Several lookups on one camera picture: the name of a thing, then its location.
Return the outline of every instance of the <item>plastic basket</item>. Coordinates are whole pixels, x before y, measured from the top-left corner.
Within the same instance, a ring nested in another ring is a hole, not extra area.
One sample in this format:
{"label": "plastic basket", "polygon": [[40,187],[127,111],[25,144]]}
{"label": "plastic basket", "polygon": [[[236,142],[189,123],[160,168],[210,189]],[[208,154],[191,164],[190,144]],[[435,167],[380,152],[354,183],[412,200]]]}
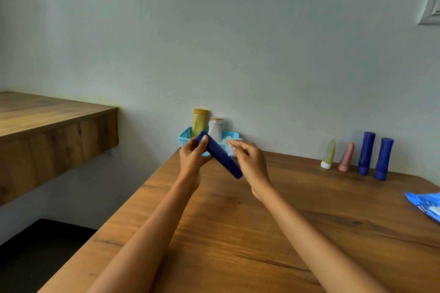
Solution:
{"label": "plastic basket", "polygon": [[[185,131],[183,131],[177,138],[179,138],[180,140],[180,147],[183,147],[188,140],[191,139],[191,131],[192,131],[192,126],[190,126],[189,128],[187,128]],[[225,139],[226,137],[231,137],[231,138],[240,138],[240,135],[238,134],[238,132],[232,132],[232,131],[226,131],[226,130],[222,130],[221,132],[221,138],[222,140]],[[218,143],[218,145],[220,145],[223,150],[225,149],[225,146],[222,143]],[[202,154],[203,156],[208,156],[209,153],[205,152]]]}

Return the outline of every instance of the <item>wooden table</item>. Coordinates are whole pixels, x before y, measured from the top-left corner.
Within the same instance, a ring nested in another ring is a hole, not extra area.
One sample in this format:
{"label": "wooden table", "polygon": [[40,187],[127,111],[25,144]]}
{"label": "wooden table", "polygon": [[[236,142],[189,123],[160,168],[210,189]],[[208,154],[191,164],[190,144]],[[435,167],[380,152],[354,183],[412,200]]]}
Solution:
{"label": "wooden table", "polygon": [[[416,176],[386,182],[322,169],[318,160],[266,153],[277,190],[334,243],[396,292],[437,292],[440,224],[404,191],[438,192]],[[174,153],[40,293],[86,292],[165,196],[179,173]],[[217,161],[186,208],[152,292],[323,292],[244,179]]]}
{"label": "wooden table", "polygon": [[116,146],[117,110],[0,92],[0,206]]}

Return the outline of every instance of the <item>yellow bottle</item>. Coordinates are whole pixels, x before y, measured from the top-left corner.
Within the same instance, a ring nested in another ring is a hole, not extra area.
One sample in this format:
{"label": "yellow bottle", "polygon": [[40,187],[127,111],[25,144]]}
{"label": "yellow bottle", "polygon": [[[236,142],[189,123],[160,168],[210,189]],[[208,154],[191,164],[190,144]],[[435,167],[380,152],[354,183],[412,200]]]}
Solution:
{"label": "yellow bottle", "polygon": [[198,136],[205,129],[206,114],[205,109],[194,109],[193,128],[191,130],[191,137]]}
{"label": "yellow bottle", "polygon": [[325,169],[330,169],[333,163],[334,150],[336,149],[336,139],[330,140],[324,158],[321,161],[321,167]]}

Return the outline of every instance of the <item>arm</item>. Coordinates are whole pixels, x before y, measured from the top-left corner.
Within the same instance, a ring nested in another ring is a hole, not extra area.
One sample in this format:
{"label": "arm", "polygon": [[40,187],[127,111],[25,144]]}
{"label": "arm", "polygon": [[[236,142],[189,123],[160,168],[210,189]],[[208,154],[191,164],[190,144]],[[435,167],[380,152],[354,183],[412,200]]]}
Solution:
{"label": "arm", "polygon": [[159,263],[184,209],[200,184],[200,167],[208,139],[191,139],[180,149],[180,175],[154,212],[121,248],[95,280],[88,293],[148,292]]}
{"label": "arm", "polygon": [[327,293],[388,293],[364,268],[313,227],[270,184],[264,154],[254,144],[231,140],[254,195],[276,222]]}

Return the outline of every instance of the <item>dark floor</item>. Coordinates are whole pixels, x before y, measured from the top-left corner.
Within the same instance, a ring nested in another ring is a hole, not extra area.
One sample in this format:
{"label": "dark floor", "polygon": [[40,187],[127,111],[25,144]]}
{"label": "dark floor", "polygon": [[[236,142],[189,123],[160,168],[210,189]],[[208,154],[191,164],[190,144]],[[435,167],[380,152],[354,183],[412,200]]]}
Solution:
{"label": "dark floor", "polygon": [[0,246],[0,293],[36,293],[95,232],[38,220]]}

